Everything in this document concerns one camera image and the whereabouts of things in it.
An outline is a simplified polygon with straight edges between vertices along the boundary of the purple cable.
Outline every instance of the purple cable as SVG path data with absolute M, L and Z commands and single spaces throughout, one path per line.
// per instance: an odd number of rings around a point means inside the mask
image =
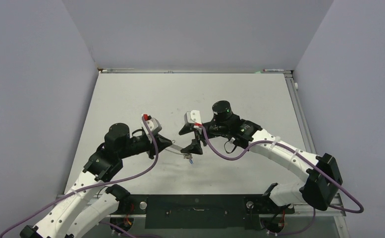
M 131 238 L 139 238 L 139 237 L 154 237 L 154 238 L 162 238 L 161 236 L 158 236 L 158 235 L 131 235 L 130 233 L 126 232 L 124 229 L 122 229 L 121 227 L 117 226 L 117 225 L 114 225 L 112 223 L 109 223 L 109 222 L 104 222 L 104 221 L 100 221 L 99 224 L 103 224 L 103 225 L 109 225 L 115 229 L 117 229 L 118 231 L 122 232 L 123 233 L 123 236 L 125 237 L 131 237 Z
M 299 231 L 295 231 L 295 232 L 285 232 L 285 233 L 275 233 L 275 232 L 270 232 L 271 235 L 275 235 L 275 236 L 288 236 L 288 235 L 295 235 L 295 234 L 299 234 L 299 233 L 302 233 L 302 232 L 305 232 L 307 229 L 309 229 L 314 223 L 315 223 L 315 216 L 316 216 L 316 210 L 315 208 L 313 209 L 313 216 L 312 216 L 312 220 L 311 222 L 305 226 L 303 229 L 299 230 Z
M 203 134 L 204 134 L 204 137 L 205 137 L 205 140 L 208 144 L 208 146 L 211 148 L 212 151 L 214 151 L 214 153 L 216 153 L 218 156 L 222 157 L 223 159 L 225 160 L 230 160 L 230 161 L 234 161 L 234 160 L 238 160 L 240 158 L 242 158 L 242 156 L 249 151 L 249 149 L 254 146 L 254 145 L 257 145 L 257 144 L 263 144 L 263 143 L 266 143 L 266 144 L 272 144 L 273 141 L 270 141 L 270 140 L 260 140 L 260 141 L 255 141 L 251 144 L 248 145 L 248 147 L 246 147 L 242 153 L 240 153 L 240 155 L 236 156 L 236 157 L 227 157 L 223 154 L 221 154 L 219 151 L 217 151 L 214 146 L 210 143 L 210 140 L 208 139 L 208 135 L 207 135 L 207 131 L 205 129 L 204 126 L 200 125 L 200 128 L 203 129 Z M 283 145 L 281 143 L 277 143 L 275 145 L 278 145 L 279 147 L 282 147 L 286 150 L 288 150 L 289 152 L 291 153 L 294 153 L 294 150 L 291 149 L 290 147 L 286 146 L 286 145 Z M 303 160 L 306 164 L 308 164 L 309 166 L 311 166 L 314 170 L 316 170 L 318 173 L 320 173 L 322 176 L 324 176 L 326 179 L 328 179 L 332 184 L 334 184 L 336 187 L 338 187 L 339 190 L 341 190 L 345 195 L 347 195 L 354 203 L 357 204 L 357 206 L 359 206 L 359 210 L 351 210 L 351 209 L 347 209 L 347 208 L 343 208 L 343 207 L 337 207 L 337 206 L 332 206 L 330 205 L 331 208 L 334 208 L 334 209 L 337 209 L 337 210 L 340 210 L 340 211 L 344 211 L 344 212 L 350 212 L 350 213 L 362 213 L 364 211 L 364 207 L 363 205 L 353 196 L 351 195 L 345 188 L 343 188 L 340 184 L 338 184 L 335 180 L 333 180 L 331 177 L 329 177 L 327 174 L 325 174 L 325 172 L 323 172 L 322 170 L 320 170 L 318 167 L 316 167 L 314 164 L 312 164 L 310 161 L 308 161 L 305 157 L 303 157 L 301 154 L 297 153 L 296 154 L 297 157 L 299 157 L 301 160 Z
M 157 148 L 157 142 L 156 142 L 156 139 L 154 138 L 153 136 L 153 133 L 150 131 L 149 127 L 147 126 L 146 124 L 146 120 L 144 119 L 144 117 L 141 117 L 141 120 L 143 121 L 143 124 L 145 125 L 145 128 L 148 132 L 148 134 L 150 135 L 152 141 L 153 141 L 153 145 L 154 145 L 154 149 L 156 151 L 156 157 L 154 159 L 154 162 L 153 164 L 146 170 L 144 170 L 143 172 L 137 174 L 137 175 L 134 175 L 134 176 L 131 176 L 131 177 L 128 177 L 128 178 L 123 178 L 123 179 L 119 179 L 119 180 L 115 180 L 115 181 L 109 181 L 109 182 L 104 182 L 104 183 L 99 183 L 99 184 L 94 184 L 94 185 L 90 185 L 90 186 L 85 186 L 85 187 L 81 187 L 77 190 L 75 190 L 74 192 L 70 192 L 60 198 L 58 198 L 57 200 L 53 201 L 53 202 L 50 202 L 48 203 L 47 205 L 45 205 L 44 207 L 42 207 L 41 209 L 39 209 L 38 211 L 34 212 L 32 215 L 26 217 L 25 219 L 17 222 L 16 224 L 10 226 L 9 228 L 5 229 L 1 234 L 0 234 L 0 238 L 2 238 L 6 233 L 8 233 L 9 231 L 13 230 L 14 228 L 16 228 L 17 226 L 20 226 L 21 224 L 23 224 L 24 222 L 27 222 L 28 220 L 34 218 L 36 215 L 38 215 L 39 213 L 45 211 L 46 209 L 48 209 L 49 207 L 63 201 L 64 199 L 67 199 L 69 197 L 71 197 L 72 195 L 74 195 L 75 193 L 77 192 L 81 192 L 81 191 L 84 191 L 84 190 L 87 190 L 87 189 L 91 189 L 91 188 L 94 188 L 94 187 L 100 187 L 100 186 L 106 186 L 106 185 L 110 185 L 110 184 L 114 184 L 114 183 L 120 183 L 120 182 L 125 182 L 125 181 L 128 181 L 128 180 L 131 180 L 131 179 L 136 179 L 138 178 L 139 176 L 141 175 L 144 175 L 145 173 L 147 173 L 148 171 L 152 170 L 152 168 L 154 168 L 154 166 L 156 166 L 156 163 L 157 163 L 157 159 L 159 158 L 159 149 Z

